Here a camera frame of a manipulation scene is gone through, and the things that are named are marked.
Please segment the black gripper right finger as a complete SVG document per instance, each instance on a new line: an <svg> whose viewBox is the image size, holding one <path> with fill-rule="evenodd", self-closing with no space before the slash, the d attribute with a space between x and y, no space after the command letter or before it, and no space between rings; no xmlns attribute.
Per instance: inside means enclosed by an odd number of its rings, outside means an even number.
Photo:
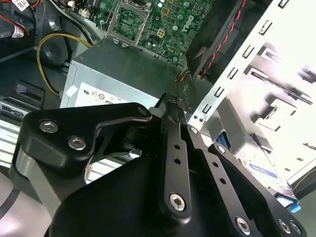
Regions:
<svg viewBox="0 0 316 237"><path fill-rule="evenodd" d="M304 237L303 226L222 145L206 146L172 103L172 234Z"/></svg>

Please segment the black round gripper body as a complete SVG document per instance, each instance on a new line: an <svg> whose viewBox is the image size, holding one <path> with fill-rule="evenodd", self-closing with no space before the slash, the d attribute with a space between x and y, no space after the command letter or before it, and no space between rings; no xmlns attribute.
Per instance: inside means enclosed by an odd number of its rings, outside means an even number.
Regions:
<svg viewBox="0 0 316 237"><path fill-rule="evenodd" d="M170 125L162 154L138 158L71 194L52 237L233 237L234 189L189 127Z"/></svg>

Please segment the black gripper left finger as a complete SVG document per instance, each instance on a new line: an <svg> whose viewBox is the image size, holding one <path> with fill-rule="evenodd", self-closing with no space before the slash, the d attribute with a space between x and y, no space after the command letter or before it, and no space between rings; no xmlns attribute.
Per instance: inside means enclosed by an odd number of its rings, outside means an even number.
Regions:
<svg viewBox="0 0 316 237"><path fill-rule="evenodd" d="M151 109L123 103L29 113L14 166L54 218L74 192L138 158L161 155L175 100L164 95Z"/></svg>

